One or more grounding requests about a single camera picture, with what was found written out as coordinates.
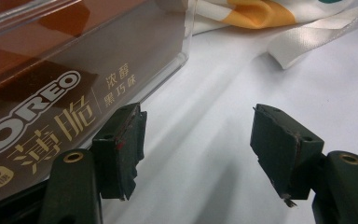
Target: white table surface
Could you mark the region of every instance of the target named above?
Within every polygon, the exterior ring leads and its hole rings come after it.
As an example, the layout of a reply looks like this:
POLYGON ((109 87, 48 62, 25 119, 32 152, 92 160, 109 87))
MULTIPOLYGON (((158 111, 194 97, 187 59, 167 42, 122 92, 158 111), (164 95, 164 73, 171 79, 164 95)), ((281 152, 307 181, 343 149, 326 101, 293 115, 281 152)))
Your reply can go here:
POLYGON ((266 53, 287 28, 195 35, 190 59, 142 103, 145 159, 128 202, 103 201, 104 223, 315 223, 311 202, 288 208, 252 151, 256 104, 285 111, 324 141, 358 154, 358 31, 288 70, 266 53))

